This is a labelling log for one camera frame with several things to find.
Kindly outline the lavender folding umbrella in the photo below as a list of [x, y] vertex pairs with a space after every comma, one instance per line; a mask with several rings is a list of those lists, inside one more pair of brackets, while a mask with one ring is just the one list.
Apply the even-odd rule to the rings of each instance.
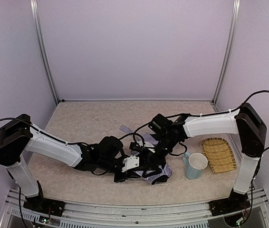
[[166, 164], [158, 164], [153, 157], [154, 147], [157, 145], [157, 141], [152, 138], [149, 133], [146, 133], [144, 136], [136, 135], [135, 139], [137, 140], [138, 145], [144, 146], [144, 149], [141, 152], [150, 152], [150, 169], [147, 171], [143, 171], [141, 179], [144, 179], [151, 185], [157, 183], [164, 183], [172, 176], [171, 167]]

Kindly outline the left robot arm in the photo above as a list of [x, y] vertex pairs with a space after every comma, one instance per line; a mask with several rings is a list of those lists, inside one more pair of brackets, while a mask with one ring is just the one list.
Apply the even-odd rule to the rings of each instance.
[[0, 165], [16, 181], [25, 196], [24, 208], [61, 217], [65, 202], [44, 197], [40, 182], [33, 178], [22, 153], [32, 152], [52, 158], [78, 171], [113, 173], [115, 182], [138, 178], [135, 171], [147, 164], [154, 148], [144, 142], [132, 143], [130, 148], [137, 155], [127, 155], [121, 139], [106, 136], [99, 143], [66, 142], [34, 125], [30, 116], [5, 118], [7, 124], [0, 128]]

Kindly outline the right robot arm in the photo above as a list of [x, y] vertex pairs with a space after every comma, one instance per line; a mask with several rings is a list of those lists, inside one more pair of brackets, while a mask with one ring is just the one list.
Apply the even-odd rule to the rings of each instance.
[[209, 203], [213, 216], [232, 213], [250, 207], [248, 190], [260, 167], [265, 151], [267, 127], [249, 103], [236, 110], [205, 115], [181, 114], [174, 122], [162, 114], [156, 115], [148, 127], [158, 141], [155, 157], [163, 159], [179, 142], [196, 136], [237, 134], [240, 137], [242, 158], [229, 197]]

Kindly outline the light blue ceramic mug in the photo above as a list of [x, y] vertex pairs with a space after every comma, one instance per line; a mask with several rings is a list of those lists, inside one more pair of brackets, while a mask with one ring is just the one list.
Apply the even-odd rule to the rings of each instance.
[[186, 152], [183, 161], [185, 163], [185, 176], [189, 180], [198, 179], [208, 165], [207, 158], [201, 153], [190, 154]]

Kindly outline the woven bamboo tray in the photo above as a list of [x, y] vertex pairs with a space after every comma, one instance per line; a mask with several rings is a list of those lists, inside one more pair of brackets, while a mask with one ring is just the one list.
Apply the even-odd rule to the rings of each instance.
[[201, 142], [202, 153], [215, 174], [235, 171], [236, 160], [229, 143], [220, 137], [206, 138]]

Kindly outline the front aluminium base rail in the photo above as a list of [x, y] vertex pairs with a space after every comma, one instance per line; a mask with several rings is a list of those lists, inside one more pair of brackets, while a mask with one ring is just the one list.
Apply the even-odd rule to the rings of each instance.
[[119, 206], [67, 201], [63, 208], [37, 212], [23, 207], [24, 196], [11, 189], [0, 215], [0, 228], [269, 228], [264, 189], [248, 192], [248, 208], [218, 211], [206, 201]]

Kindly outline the right aluminium frame post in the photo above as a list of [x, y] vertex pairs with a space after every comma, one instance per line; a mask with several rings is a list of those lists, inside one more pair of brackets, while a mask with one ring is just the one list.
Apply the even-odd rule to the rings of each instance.
[[215, 92], [212, 98], [212, 103], [215, 106], [218, 103], [218, 100], [220, 98], [220, 94], [223, 88], [224, 80], [226, 77], [226, 72], [228, 69], [232, 48], [233, 48], [233, 42], [234, 37], [236, 34], [236, 28], [237, 28], [237, 22], [239, 18], [239, 11], [240, 11], [240, 0], [234, 0], [233, 1], [233, 7], [231, 12], [231, 22], [229, 27], [229, 33], [227, 38], [227, 44], [223, 56], [223, 62], [220, 70], [219, 79], [215, 88]]

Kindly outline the aluminium frame post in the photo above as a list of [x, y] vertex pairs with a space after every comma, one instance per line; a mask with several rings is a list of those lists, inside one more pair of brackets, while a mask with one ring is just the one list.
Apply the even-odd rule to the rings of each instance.
[[30, 8], [31, 8], [33, 23], [35, 27], [36, 36], [37, 36], [38, 48], [39, 48], [40, 56], [42, 59], [42, 64], [43, 64], [45, 74], [46, 74], [46, 79], [48, 82], [48, 86], [50, 88], [50, 92], [51, 92], [54, 104], [57, 106], [59, 104], [60, 99], [59, 99], [58, 92], [57, 92], [55, 82], [52, 76], [52, 72], [50, 69], [47, 51], [46, 51], [46, 47], [45, 47], [45, 43], [43, 39], [42, 26], [41, 26], [39, 10], [38, 10], [38, 1], [30, 0]]
[[232, 48], [233, 48], [233, 42], [234, 37], [236, 34], [236, 28], [237, 28], [237, 22], [239, 18], [239, 11], [240, 11], [240, 0], [234, 0], [233, 1], [233, 7], [231, 12], [231, 22], [229, 27], [229, 33], [227, 38], [227, 44], [223, 56], [223, 62], [220, 70], [219, 79], [215, 88], [215, 92], [212, 98], [212, 103], [215, 106], [218, 103], [218, 100], [220, 98], [220, 94], [223, 88], [224, 80], [226, 77], [226, 72], [228, 69]]

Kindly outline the left aluminium frame post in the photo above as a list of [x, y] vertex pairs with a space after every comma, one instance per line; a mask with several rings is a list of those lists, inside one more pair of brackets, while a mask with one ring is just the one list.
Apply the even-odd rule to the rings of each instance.
[[46, 74], [46, 79], [48, 82], [48, 86], [50, 88], [50, 92], [51, 92], [54, 104], [57, 106], [59, 104], [60, 99], [59, 99], [58, 92], [57, 92], [55, 82], [52, 76], [52, 72], [50, 69], [47, 51], [46, 51], [46, 47], [45, 47], [45, 43], [43, 39], [42, 26], [41, 26], [39, 10], [38, 10], [38, 1], [30, 0], [30, 8], [31, 8], [33, 23], [35, 27], [36, 36], [37, 36], [38, 48], [39, 48], [40, 56], [42, 59], [42, 64], [43, 64], [45, 74]]

